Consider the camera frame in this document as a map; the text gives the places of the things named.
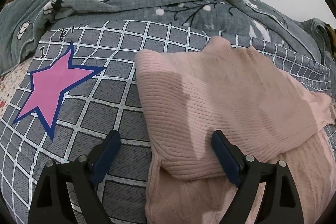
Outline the pink ribbed knit sweater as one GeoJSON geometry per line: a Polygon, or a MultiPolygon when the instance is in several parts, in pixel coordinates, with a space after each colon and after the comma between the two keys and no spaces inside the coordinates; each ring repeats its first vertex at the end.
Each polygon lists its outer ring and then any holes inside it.
{"type": "Polygon", "coordinates": [[[211,147],[216,130],[258,161],[287,162],[305,223],[319,219],[335,193],[330,96],[218,36],[199,52],[141,50],[135,67],[152,152],[149,223],[218,223],[227,211],[236,187],[211,147]]]}

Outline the grey checked bed sheet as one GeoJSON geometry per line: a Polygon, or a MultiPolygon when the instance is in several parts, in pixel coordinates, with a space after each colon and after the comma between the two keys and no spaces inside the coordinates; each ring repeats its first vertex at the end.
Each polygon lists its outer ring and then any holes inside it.
{"type": "MultiPolygon", "coordinates": [[[[59,28],[47,31],[22,82],[17,87],[1,118],[1,194],[10,215],[17,223],[28,223],[29,207],[37,180],[46,162],[57,164],[74,161],[81,154],[103,141],[108,131],[116,128],[121,135],[121,148],[106,177],[98,186],[98,197],[114,223],[150,223],[145,215],[145,192],[151,161],[149,136],[138,96],[134,57],[142,49],[156,52],[197,52],[205,47],[210,36],[220,35],[233,47],[254,46],[264,56],[284,68],[311,91],[330,88],[328,71],[307,57],[282,45],[249,35],[218,32],[201,33],[170,25],[124,21],[105,22],[98,27],[59,28]],[[99,74],[64,94],[53,140],[47,135],[35,112],[14,123],[30,91],[30,72],[51,66],[66,49],[74,44],[73,65],[104,67],[99,74]]],[[[322,167],[312,159],[312,145],[326,142],[332,136],[335,147],[335,126],[308,140],[292,152],[299,156],[295,179],[301,184],[303,213],[308,222],[317,221],[322,210],[335,194],[335,174],[322,177],[322,167]]]]}

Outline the floral patterned mattress cover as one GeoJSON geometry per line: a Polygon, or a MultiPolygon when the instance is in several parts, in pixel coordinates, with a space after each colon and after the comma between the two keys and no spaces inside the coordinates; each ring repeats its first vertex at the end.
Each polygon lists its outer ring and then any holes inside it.
{"type": "Polygon", "coordinates": [[[4,76],[1,76],[1,92],[0,92],[1,117],[3,117],[7,105],[11,101],[11,98],[13,97],[17,87],[22,82],[32,60],[33,60],[32,57],[26,59],[17,67],[15,67],[11,72],[7,73],[4,76]]]}

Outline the brown camouflage cloth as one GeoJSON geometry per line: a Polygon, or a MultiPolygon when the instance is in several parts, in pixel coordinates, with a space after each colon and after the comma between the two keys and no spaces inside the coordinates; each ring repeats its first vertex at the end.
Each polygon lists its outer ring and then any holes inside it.
{"type": "Polygon", "coordinates": [[[330,43],[333,46],[333,49],[335,49],[336,48],[336,32],[335,32],[335,28],[332,28],[332,26],[329,25],[329,24],[326,24],[325,28],[327,30],[327,34],[329,36],[330,43]]]}

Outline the grey-green floral quilt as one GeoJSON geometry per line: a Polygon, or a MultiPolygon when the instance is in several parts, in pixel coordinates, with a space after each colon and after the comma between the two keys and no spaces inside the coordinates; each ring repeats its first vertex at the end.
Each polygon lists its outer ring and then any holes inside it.
{"type": "Polygon", "coordinates": [[[205,32],[239,32],[278,45],[335,71],[325,24],[290,19],[260,0],[15,0],[1,10],[1,73],[36,50],[48,24],[80,14],[171,23],[205,32]]]}

